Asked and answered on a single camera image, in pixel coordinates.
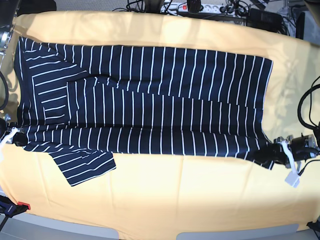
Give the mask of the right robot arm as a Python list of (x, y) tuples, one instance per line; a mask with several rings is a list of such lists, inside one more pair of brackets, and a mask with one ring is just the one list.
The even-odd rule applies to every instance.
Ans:
[[(0, 2), (0, 61), (4, 61), (6, 50), (14, 33), (14, 19), (20, 7), (20, 0), (2, 0)], [(11, 117), (6, 114), (0, 120), (0, 148), (6, 144), (24, 146), (27, 143), (21, 128), (10, 126)]]

